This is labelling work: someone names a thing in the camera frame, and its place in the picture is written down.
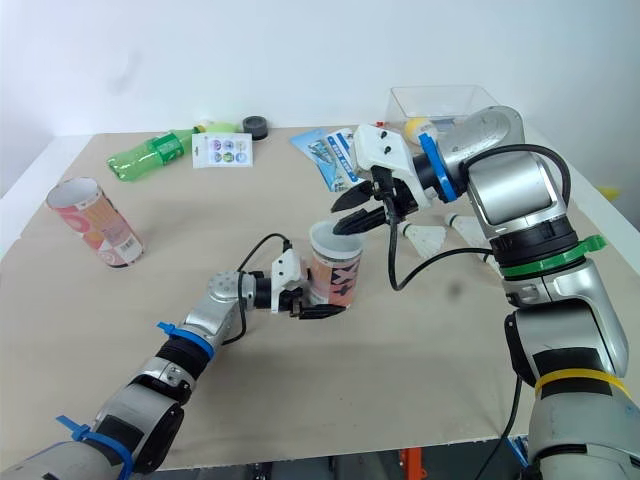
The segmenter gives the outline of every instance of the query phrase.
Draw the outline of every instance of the beige table surface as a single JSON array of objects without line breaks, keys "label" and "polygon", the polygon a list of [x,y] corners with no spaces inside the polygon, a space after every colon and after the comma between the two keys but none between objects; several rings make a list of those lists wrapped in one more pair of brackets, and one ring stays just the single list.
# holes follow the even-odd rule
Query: beige table surface
[{"label": "beige table surface", "polygon": [[[137,183],[106,157],[149,134],[97,135],[64,177],[93,176],[141,235],[146,253],[110,269],[41,208],[1,264],[0,439],[8,466],[68,438],[54,417],[90,423],[102,403],[165,341],[209,277],[236,268],[264,234],[280,231],[309,255],[310,225],[335,195],[274,130],[255,144],[253,169],[191,168],[187,156]],[[466,199],[413,216],[442,222]],[[572,206],[580,236],[596,232]],[[367,237],[356,300],[337,317],[298,321],[250,312],[247,336],[202,374],[163,468],[227,465],[495,437],[515,377],[503,320],[512,310],[497,276],[473,255],[452,257],[396,293],[388,285],[388,230]],[[278,242],[253,268],[268,268]],[[453,231],[445,248],[464,246]],[[613,247],[595,255],[632,346],[626,382],[640,395],[640,278]],[[400,275],[416,265],[401,243]],[[524,388],[514,432],[526,432]]]}]

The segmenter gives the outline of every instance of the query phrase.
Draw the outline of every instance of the pink can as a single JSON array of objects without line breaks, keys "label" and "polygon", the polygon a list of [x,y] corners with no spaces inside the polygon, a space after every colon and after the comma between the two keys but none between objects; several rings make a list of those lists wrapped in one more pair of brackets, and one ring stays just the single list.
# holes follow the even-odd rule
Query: pink can
[{"label": "pink can", "polygon": [[316,223],[309,231],[313,248],[309,299],[313,304],[348,307],[360,268],[363,235],[334,235],[331,222]]},{"label": "pink can", "polygon": [[142,242],[93,178],[72,178],[47,195],[57,212],[110,267],[126,267],[142,255]]}]

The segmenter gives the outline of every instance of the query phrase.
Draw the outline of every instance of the yellow band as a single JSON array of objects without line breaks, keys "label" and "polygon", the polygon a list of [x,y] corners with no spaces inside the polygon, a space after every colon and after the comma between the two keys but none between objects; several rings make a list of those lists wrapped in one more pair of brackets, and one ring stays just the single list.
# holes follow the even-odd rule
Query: yellow band
[{"label": "yellow band", "polygon": [[593,378],[594,380],[602,380],[603,382],[607,382],[618,387],[627,397],[629,397],[629,399],[631,399],[631,394],[627,390],[627,387],[625,387],[624,383],[622,383],[618,377],[615,377],[610,373],[591,370],[588,368],[567,368],[565,370],[557,370],[543,375],[536,382],[536,395],[546,384],[567,378]]}]

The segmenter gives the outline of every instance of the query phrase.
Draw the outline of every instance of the orange stand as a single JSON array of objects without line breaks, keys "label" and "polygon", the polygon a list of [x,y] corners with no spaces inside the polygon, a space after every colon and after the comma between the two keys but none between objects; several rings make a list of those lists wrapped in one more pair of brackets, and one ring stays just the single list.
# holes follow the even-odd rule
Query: orange stand
[{"label": "orange stand", "polygon": [[422,468],[422,448],[405,448],[400,450],[400,462],[404,469],[405,480],[422,480],[427,478],[427,471]]}]

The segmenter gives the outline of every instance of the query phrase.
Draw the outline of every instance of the yellow ball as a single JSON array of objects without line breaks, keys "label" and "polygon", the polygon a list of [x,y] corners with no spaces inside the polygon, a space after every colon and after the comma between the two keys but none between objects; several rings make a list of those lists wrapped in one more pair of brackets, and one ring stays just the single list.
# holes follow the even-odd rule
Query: yellow ball
[{"label": "yellow ball", "polygon": [[404,136],[415,145],[420,145],[418,136],[427,133],[434,140],[437,139],[438,129],[427,117],[416,117],[407,120],[404,124]]}]

